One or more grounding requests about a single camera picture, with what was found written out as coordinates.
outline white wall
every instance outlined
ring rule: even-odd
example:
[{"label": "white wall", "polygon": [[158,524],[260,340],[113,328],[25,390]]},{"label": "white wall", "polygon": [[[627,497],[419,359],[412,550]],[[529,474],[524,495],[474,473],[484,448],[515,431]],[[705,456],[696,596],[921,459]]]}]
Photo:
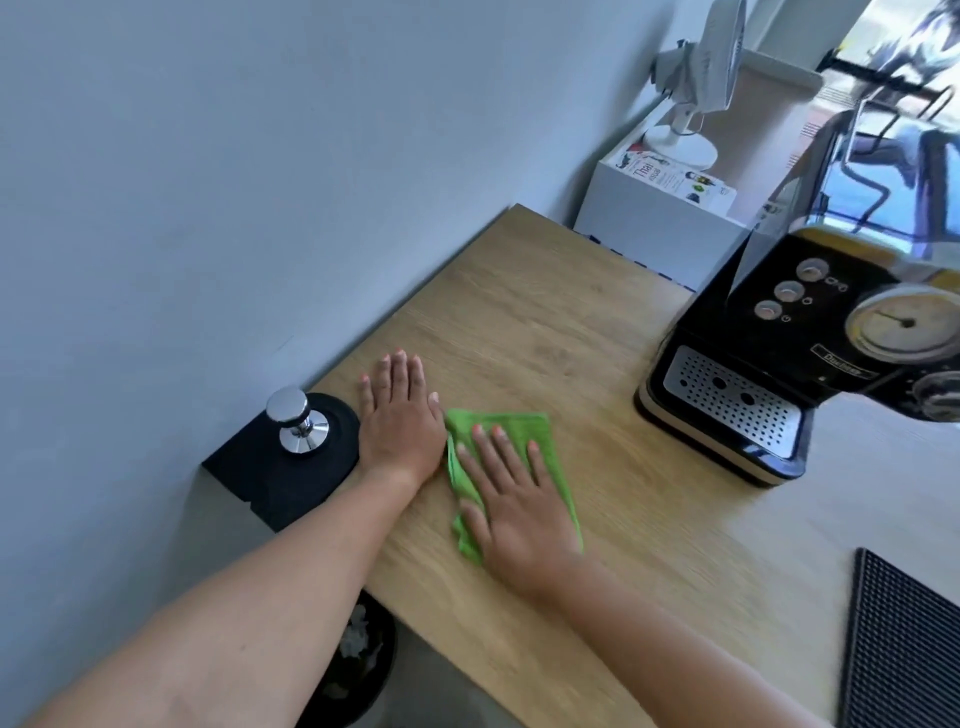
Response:
[{"label": "white wall", "polygon": [[198,464],[504,207],[569,219],[707,4],[0,4],[0,725],[266,538]]},{"label": "white wall", "polygon": [[[763,38],[756,47],[761,53],[802,68],[816,68],[828,51],[836,48],[870,0],[760,0],[748,31]],[[768,10],[774,10],[772,21]]]}]

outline drip tray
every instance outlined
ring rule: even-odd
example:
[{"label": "drip tray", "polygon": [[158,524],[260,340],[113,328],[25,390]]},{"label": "drip tray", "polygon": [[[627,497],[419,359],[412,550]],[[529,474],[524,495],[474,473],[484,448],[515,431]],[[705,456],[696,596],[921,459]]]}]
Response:
[{"label": "drip tray", "polygon": [[796,450],[800,407],[688,346],[677,348],[663,387],[777,457]]}]

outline hand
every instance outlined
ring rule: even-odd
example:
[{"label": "hand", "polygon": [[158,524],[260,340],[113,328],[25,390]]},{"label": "hand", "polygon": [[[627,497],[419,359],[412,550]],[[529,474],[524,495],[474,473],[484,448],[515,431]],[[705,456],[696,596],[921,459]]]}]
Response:
[{"label": "hand", "polygon": [[467,527],[487,570],[520,596],[540,606],[555,604],[560,587],[581,559],[580,539],[537,443],[527,445],[527,472],[510,438],[496,425],[492,438],[477,425],[473,441],[483,467],[462,444],[457,458],[483,499],[463,501]]},{"label": "hand", "polygon": [[373,377],[360,377],[360,468],[408,484],[415,493],[446,445],[444,411],[427,396],[423,363],[403,350],[380,359]]}]

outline black coffee machine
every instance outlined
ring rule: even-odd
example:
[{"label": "black coffee machine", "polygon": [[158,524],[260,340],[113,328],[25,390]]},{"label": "black coffee machine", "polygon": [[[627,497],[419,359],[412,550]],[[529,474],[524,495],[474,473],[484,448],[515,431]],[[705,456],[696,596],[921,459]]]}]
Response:
[{"label": "black coffee machine", "polygon": [[804,473],[838,392],[960,422],[960,133],[869,101],[820,130],[636,404],[770,486]]}]

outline black tamping mat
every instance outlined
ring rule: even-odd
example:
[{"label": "black tamping mat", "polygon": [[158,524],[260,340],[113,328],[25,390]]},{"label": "black tamping mat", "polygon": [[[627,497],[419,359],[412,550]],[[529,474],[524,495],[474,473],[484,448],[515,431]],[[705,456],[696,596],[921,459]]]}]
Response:
[{"label": "black tamping mat", "polygon": [[960,727],[960,607],[856,552],[838,728]]},{"label": "black tamping mat", "polygon": [[360,420],[336,397],[310,392],[310,408],[330,423],[323,444],[304,455],[283,449],[279,427],[261,412],[204,461],[204,467],[274,531],[323,503],[360,457]]}]

